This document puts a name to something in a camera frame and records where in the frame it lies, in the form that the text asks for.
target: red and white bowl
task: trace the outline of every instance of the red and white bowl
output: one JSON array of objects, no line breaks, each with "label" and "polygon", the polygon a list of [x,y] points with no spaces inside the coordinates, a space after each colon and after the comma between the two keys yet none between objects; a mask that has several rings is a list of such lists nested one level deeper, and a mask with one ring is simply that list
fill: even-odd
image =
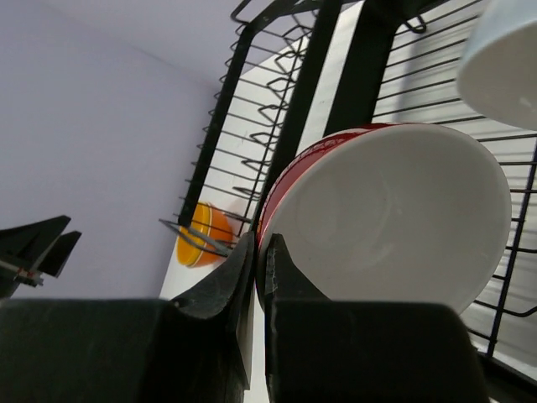
[{"label": "red and white bowl", "polygon": [[322,139],[281,174],[258,226],[258,269],[281,233],[332,300],[462,312],[496,269],[510,219],[503,170],[476,140],[432,124],[373,123]]}]

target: orange bowl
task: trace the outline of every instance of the orange bowl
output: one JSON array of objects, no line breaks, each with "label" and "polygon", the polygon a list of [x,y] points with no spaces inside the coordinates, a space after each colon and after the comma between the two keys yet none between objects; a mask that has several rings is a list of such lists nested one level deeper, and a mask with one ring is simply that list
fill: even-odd
[{"label": "orange bowl", "polygon": [[[227,222],[226,216],[210,203],[199,202],[194,211],[191,227],[209,236],[216,241],[230,243],[233,240],[232,229]],[[207,249],[213,249],[202,239],[188,233],[186,228],[181,227],[180,231],[190,238],[196,245]],[[177,260],[187,267],[200,267],[214,263],[220,256],[210,252],[202,251],[189,245],[184,239],[177,238]]]}]

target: white mug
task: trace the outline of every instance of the white mug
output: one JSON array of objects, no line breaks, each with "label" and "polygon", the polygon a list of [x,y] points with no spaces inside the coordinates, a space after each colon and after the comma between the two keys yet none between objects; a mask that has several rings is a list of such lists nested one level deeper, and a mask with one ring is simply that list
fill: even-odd
[{"label": "white mug", "polygon": [[537,130],[537,0],[492,0],[467,42],[461,98],[487,118]]}]

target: wall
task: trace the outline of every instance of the wall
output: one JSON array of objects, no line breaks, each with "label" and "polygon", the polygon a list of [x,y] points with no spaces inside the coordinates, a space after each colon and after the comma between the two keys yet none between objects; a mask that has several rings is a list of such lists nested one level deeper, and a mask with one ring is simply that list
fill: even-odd
[{"label": "wall", "polygon": [[212,89],[31,0],[0,13],[0,228],[82,231],[59,279],[16,296],[157,296]]}]

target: yellow rim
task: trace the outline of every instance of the yellow rim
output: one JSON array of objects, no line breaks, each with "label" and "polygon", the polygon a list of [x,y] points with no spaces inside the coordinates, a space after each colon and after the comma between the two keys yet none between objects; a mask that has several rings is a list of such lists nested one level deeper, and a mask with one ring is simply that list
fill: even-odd
[{"label": "yellow rim", "polygon": [[[204,235],[209,234],[209,227],[211,226],[211,209],[205,203],[198,203],[196,210],[194,211],[194,217],[192,218],[191,226]],[[186,228],[181,228],[180,231],[189,237],[195,244],[205,246],[205,242],[197,237],[193,237],[188,234]],[[192,266],[197,263],[201,257],[201,250],[190,246],[186,241],[181,238],[177,239],[177,260],[184,266]]]}]

